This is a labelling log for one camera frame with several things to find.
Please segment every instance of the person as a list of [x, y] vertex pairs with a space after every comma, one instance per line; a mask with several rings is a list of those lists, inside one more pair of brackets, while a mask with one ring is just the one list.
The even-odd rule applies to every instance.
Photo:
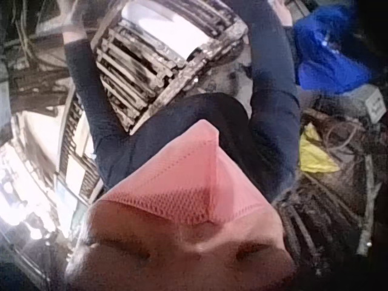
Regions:
[[99, 80], [82, 24], [58, 0], [70, 74], [108, 192], [89, 208], [69, 290], [279, 290], [296, 265], [271, 202], [295, 179], [292, 55], [266, 0], [224, 1], [249, 26], [252, 117], [222, 93], [170, 104], [130, 136]]

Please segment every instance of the light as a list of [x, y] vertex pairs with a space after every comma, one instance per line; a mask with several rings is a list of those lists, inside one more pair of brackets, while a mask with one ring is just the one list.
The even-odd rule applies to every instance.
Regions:
[[43, 237], [42, 232], [39, 229], [34, 229], [33, 227], [30, 227], [28, 225], [27, 225], [27, 227], [30, 230], [31, 239], [37, 240], [37, 239], [41, 239]]
[[7, 176], [7, 172], [4, 169], [0, 169], [0, 180], [3, 180]]
[[6, 182], [3, 185], [3, 188], [4, 188], [4, 191], [6, 191], [8, 194], [12, 194], [13, 193], [13, 187], [12, 187], [12, 184], [10, 182]]

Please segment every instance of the face mask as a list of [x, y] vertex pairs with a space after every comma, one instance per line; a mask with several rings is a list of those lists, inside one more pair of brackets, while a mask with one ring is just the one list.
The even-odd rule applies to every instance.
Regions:
[[223, 224], [271, 207], [219, 147], [218, 135], [209, 122], [197, 122], [101, 200], [188, 225]]

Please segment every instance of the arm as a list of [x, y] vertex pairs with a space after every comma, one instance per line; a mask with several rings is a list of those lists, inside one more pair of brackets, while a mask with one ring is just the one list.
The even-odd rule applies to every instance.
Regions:
[[82, 26], [64, 32], [65, 54], [70, 75], [89, 122], [96, 162], [104, 184], [129, 135], [113, 111], [101, 84], [96, 62]]
[[227, 0], [249, 26], [253, 95], [250, 128], [274, 181], [289, 186], [298, 160], [300, 108], [290, 47], [267, 0]]

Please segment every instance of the yellow cloth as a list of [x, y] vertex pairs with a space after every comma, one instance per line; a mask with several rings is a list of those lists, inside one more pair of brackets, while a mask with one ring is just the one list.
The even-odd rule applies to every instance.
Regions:
[[301, 170], [311, 173], [332, 173], [340, 170], [336, 162], [321, 148], [309, 140], [321, 141], [314, 125], [309, 123], [304, 128], [299, 145]]

